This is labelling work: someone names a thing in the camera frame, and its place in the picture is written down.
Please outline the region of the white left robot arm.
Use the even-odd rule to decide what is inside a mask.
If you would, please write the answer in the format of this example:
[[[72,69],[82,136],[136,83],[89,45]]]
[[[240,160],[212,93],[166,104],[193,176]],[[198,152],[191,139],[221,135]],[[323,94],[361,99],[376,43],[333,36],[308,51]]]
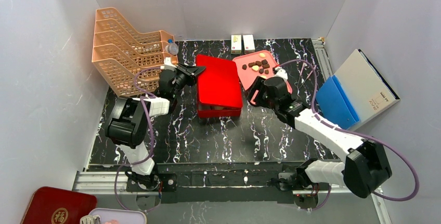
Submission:
[[[150,93],[140,85],[140,71],[134,84],[142,95],[138,98],[118,98],[105,123],[105,135],[120,148],[126,158],[125,175],[148,191],[159,190],[161,179],[153,160],[154,133],[151,119],[170,114],[177,104],[176,94],[193,86],[205,71],[205,66],[165,64],[160,66],[158,87]]]

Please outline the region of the red chocolate box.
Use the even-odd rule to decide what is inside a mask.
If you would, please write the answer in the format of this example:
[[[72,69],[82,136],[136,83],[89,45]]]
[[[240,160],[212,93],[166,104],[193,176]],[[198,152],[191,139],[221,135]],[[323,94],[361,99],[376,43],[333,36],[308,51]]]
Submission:
[[[197,113],[199,118],[239,117],[241,115],[241,108],[227,108],[198,104]]]

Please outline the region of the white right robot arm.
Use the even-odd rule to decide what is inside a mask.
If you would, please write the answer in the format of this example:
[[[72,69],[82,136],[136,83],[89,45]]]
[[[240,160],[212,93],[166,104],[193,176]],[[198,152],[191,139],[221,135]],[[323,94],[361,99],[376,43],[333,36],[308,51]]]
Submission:
[[[392,176],[384,146],[369,138],[338,130],[288,92],[281,77],[258,76],[247,90],[247,100],[257,107],[273,110],[277,118],[295,130],[324,144],[340,162],[309,159],[296,168],[296,186],[328,183],[347,187],[354,195],[366,198]]]

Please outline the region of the red tin lid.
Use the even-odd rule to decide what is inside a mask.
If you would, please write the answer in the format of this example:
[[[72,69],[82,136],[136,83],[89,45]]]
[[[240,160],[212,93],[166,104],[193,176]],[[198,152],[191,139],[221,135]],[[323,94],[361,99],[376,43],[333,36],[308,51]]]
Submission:
[[[237,66],[233,61],[199,54],[196,65],[205,67],[197,78],[199,103],[231,109],[243,106]]]

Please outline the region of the pink plastic tray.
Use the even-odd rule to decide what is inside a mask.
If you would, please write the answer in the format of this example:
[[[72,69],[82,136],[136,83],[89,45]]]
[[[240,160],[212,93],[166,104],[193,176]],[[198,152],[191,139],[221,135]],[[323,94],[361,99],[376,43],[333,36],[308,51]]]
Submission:
[[[265,53],[265,58],[259,56],[259,53],[261,52]],[[266,50],[235,57],[233,58],[233,62],[237,66],[239,80],[244,90],[247,90],[258,76],[263,78],[273,77],[273,68],[278,65],[272,54]],[[242,69],[244,64],[247,65],[246,70]],[[253,71],[252,66],[254,65],[259,66],[260,69],[258,71]]]

